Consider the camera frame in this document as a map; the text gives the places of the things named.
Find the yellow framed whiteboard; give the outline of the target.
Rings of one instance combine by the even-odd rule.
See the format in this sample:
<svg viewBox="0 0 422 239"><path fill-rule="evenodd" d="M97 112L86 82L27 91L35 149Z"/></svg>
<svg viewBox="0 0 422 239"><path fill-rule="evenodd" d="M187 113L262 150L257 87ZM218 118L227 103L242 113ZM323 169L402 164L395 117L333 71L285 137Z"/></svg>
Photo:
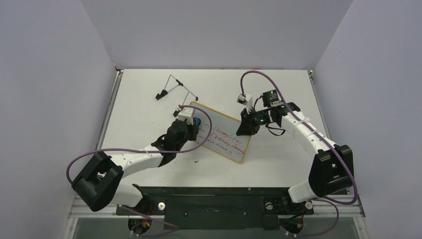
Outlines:
<svg viewBox="0 0 422 239"><path fill-rule="evenodd" d="M242 163L251 140L251 136L238 136L240 120L210 108L198 102L190 102L191 106L205 111L195 110L194 117L201 120L196 143L205 142L203 146L236 163Z"/></svg>

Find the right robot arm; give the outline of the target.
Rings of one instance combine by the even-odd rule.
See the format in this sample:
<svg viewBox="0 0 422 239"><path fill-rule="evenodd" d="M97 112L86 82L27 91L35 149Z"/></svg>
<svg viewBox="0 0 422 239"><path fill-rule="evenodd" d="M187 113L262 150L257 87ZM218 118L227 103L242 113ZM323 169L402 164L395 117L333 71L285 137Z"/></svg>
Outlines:
<svg viewBox="0 0 422 239"><path fill-rule="evenodd" d="M283 103L274 90L262 94L264 109L256 111L252 96L240 94L237 102L244 105L236 135L255 135L262 125L276 123L292 135L312 158L308 178L288 189L281 207L294 212L301 202L322 198L352 186L353 155L347 145L339 146L317 130L293 102Z"/></svg>

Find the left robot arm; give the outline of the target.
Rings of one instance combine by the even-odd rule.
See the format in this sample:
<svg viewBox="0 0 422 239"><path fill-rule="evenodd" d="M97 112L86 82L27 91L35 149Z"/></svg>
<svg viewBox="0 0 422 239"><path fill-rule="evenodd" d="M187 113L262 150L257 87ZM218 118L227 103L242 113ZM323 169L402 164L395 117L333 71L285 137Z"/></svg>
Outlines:
<svg viewBox="0 0 422 239"><path fill-rule="evenodd" d="M135 186L121 184L121 180L171 162L187 141L197 139L200 124L198 118L193 118L192 123L177 119L166 134L140 153L108 155L103 151L95 152L75 179L71 180L71 187L93 212L116 204L129 206L136 214L143 214L148 209L147 198Z"/></svg>

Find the blue whiteboard eraser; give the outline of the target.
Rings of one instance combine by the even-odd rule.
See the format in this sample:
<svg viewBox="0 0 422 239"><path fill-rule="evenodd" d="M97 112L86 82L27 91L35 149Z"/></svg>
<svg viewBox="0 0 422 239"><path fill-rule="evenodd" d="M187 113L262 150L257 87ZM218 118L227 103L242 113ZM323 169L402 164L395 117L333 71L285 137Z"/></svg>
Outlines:
<svg viewBox="0 0 422 239"><path fill-rule="evenodd" d="M201 120L197 117L193 117L193 126L198 128L201 124Z"/></svg>

